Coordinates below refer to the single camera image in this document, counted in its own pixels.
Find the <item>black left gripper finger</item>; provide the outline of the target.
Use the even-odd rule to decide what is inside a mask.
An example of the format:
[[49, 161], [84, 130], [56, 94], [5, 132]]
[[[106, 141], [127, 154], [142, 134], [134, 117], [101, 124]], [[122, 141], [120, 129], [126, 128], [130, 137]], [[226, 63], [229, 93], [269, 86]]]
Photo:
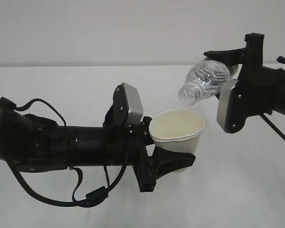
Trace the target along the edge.
[[152, 121], [152, 118], [149, 116], [144, 116], [142, 121], [141, 121], [141, 127], [142, 127], [142, 133], [144, 135], [144, 137], [150, 137], [150, 123]]
[[157, 180], [166, 174], [192, 166], [195, 159], [194, 154], [172, 152], [156, 146], [152, 154], [152, 173]]

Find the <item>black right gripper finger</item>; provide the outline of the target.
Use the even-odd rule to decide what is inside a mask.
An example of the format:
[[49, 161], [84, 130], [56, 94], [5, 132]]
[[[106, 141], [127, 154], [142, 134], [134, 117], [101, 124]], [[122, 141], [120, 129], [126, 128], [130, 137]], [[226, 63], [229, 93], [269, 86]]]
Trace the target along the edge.
[[226, 66], [242, 64], [245, 56], [245, 48], [224, 51], [207, 51], [204, 56], [208, 59], [216, 60]]

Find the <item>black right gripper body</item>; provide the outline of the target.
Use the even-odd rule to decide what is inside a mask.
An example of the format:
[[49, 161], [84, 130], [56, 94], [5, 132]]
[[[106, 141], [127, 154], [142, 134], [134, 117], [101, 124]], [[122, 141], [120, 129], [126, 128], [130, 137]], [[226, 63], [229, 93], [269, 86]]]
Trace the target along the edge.
[[245, 56], [241, 64], [237, 80], [249, 80], [254, 86], [265, 88], [273, 111], [280, 103], [281, 95], [285, 91], [285, 70], [273, 69], [263, 65], [264, 35], [250, 33], [245, 35]]

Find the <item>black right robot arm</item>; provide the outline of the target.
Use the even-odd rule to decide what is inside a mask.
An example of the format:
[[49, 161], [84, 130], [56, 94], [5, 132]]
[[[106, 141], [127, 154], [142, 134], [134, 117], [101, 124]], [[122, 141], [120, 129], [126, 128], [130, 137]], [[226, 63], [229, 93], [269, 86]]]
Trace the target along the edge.
[[[226, 123], [272, 111], [285, 115], [285, 69], [263, 65], [264, 38], [263, 34], [249, 33], [244, 48], [204, 52], [227, 66], [241, 65], [237, 79], [225, 83], [219, 94], [218, 118]], [[284, 57], [277, 61], [285, 65]]]

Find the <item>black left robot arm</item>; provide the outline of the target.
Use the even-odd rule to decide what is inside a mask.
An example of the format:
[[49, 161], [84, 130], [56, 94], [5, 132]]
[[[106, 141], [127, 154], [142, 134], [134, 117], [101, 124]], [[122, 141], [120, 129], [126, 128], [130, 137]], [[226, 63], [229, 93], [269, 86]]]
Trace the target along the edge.
[[59, 126], [33, 114], [21, 115], [14, 104], [0, 100], [0, 160], [6, 152], [20, 172], [48, 172], [78, 166], [132, 166], [140, 192], [152, 192], [156, 181], [180, 168], [190, 167], [195, 156], [156, 147], [145, 117], [138, 125], [117, 125], [109, 110], [101, 127]]

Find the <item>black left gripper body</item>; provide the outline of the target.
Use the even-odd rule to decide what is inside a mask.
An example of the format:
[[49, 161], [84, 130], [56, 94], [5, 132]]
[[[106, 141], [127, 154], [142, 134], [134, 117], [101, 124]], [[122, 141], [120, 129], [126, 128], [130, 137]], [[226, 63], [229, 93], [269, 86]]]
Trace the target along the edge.
[[110, 156], [107, 164], [104, 165], [106, 178], [107, 165], [115, 165], [118, 159], [121, 159], [121, 169], [116, 179], [108, 184], [107, 190], [111, 191], [121, 180], [128, 165], [132, 166], [135, 177], [138, 182], [140, 192], [152, 192], [155, 189], [156, 179], [152, 173], [150, 157], [147, 154], [146, 147], [154, 144], [151, 137], [144, 137], [141, 121], [139, 125], [124, 124], [117, 126], [113, 122], [113, 106], [110, 107], [105, 115], [103, 127], [105, 130], [105, 144], [115, 143], [116, 148]]

